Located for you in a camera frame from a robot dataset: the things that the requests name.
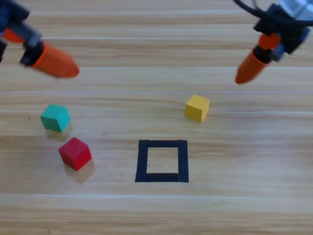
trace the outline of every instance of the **table surface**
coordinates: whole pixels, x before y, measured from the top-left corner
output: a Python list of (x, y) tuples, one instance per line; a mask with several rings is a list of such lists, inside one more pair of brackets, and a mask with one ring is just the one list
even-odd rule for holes
[[(0, 235), (312, 235), (313, 37), (245, 85), (257, 18), (231, 0), (23, 0), (27, 22), (81, 73), (0, 65)], [(264, 0), (261, 7), (269, 6)], [(192, 94), (204, 122), (185, 117)], [(48, 104), (71, 124), (46, 131)], [(80, 171), (58, 149), (88, 144)], [(138, 141), (187, 140), (189, 183), (136, 183)], [(148, 172), (177, 172), (149, 149)]]

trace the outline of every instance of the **red cube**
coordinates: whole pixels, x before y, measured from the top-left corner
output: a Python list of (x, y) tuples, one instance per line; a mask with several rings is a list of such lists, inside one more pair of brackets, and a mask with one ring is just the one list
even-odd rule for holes
[(71, 138), (59, 148), (59, 152), (63, 162), (76, 171), (82, 168), (91, 159), (88, 145), (76, 137)]

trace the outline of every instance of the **black square outline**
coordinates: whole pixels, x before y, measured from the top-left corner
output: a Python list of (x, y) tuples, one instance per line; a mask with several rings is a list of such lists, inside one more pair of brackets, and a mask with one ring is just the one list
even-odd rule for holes
[[(178, 148), (178, 173), (147, 173), (149, 148)], [(139, 140), (135, 182), (189, 182), (187, 141)]]

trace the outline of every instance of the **teal cube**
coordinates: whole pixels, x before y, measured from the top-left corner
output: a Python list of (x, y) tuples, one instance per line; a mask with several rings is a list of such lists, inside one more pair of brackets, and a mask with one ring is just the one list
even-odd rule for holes
[(70, 122), (66, 107), (50, 104), (40, 116), (46, 130), (63, 132)]

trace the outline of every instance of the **cube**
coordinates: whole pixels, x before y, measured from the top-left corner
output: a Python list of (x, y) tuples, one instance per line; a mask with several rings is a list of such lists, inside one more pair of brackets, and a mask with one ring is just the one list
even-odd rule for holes
[(202, 122), (209, 112), (210, 101), (200, 95), (194, 94), (186, 103), (186, 116)]
[(70, 122), (66, 107), (50, 104), (40, 116), (46, 130), (63, 132)]
[(91, 160), (91, 153), (88, 145), (76, 137), (71, 138), (59, 148), (59, 153), (63, 162), (76, 171)]

